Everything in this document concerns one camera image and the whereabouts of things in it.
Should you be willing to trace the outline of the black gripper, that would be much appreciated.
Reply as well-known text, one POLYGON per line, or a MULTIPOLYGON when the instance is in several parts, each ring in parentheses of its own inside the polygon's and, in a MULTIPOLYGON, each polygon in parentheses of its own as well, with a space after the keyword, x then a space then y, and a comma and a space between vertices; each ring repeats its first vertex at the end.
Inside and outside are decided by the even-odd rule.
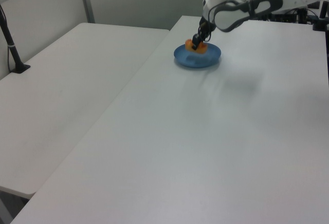
POLYGON ((200 43, 208 42, 211 39, 211 33, 215 30, 215 25, 208 22, 203 16, 199 21, 197 34, 192 38, 192 49, 197 50, 200 43))

